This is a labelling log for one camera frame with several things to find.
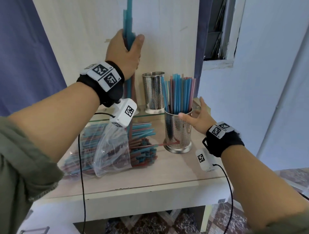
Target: window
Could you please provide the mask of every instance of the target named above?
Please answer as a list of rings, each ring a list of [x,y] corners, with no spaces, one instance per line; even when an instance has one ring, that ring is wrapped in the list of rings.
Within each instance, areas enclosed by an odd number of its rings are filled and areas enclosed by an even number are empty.
[[[213,0],[203,70],[213,69],[214,65],[220,67],[220,63],[213,60],[233,64],[244,4],[245,0]]]

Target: stainless steel utensil holder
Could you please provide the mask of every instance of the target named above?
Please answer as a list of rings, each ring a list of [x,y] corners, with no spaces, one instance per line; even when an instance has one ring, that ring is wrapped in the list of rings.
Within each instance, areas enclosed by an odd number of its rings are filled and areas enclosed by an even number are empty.
[[[163,113],[164,101],[161,77],[164,77],[164,72],[148,72],[142,76],[146,99],[145,112],[152,115]]]
[[[165,145],[164,148],[171,153],[187,153],[192,148],[191,125],[178,118],[178,115],[172,115],[164,112],[165,118],[165,141],[166,143],[178,144]]]

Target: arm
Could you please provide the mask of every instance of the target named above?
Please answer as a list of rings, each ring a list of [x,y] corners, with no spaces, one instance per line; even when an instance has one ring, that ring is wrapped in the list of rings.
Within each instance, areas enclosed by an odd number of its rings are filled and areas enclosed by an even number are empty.
[[[207,113],[204,100],[200,98],[200,101],[201,112],[197,119],[183,114],[179,117],[205,134],[216,121]],[[309,203],[301,195],[244,146],[228,147],[221,159],[253,229],[265,228],[272,222],[309,209]]]
[[[144,36],[137,36],[131,50],[125,48],[122,30],[111,40],[106,60],[113,61],[129,79],[139,64]],[[27,137],[58,162],[99,107],[96,92],[85,84],[74,83],[8,118]]]

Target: hand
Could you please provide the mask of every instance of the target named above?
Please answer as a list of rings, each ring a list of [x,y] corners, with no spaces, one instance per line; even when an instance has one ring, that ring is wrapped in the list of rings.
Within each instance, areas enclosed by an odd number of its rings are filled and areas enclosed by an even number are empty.
[[[201,102],[201,110],[195,111],[199,113],[199,116],[197,119],[189,115],[185,115],[184,113],[179,113],[178,116],[181,120],[186,121],[187,123],[191,124],[192,127],[194,127],[198,132],[202,134],[206,134],[207,130],[211,126],[216,124],[216,121],[207,112],[207,106],[202,97],[200,97],[200,102]]]
[[[110,41],[105,61],[116,63],[122,71],[125,80],[128,80],[138,68],[145,37],[142,34],[138,35],[133,42],[131,50],[128,51],[125,47],[122,33],[123,29],[119,30]]]

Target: wristband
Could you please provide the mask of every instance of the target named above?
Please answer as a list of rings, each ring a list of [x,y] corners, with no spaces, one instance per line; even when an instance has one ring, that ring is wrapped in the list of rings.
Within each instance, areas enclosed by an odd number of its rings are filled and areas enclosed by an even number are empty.
[[[210,154],[221,157],[222,152],[231,145],[244,145],[240,133],[225,122],[219,122],[209,128],[203,145]]]
[[[114,62],[91,64],[80,74],[77,81],[91,87],[99,96],[100,104],[110,107],[122,98],[125,78]]]

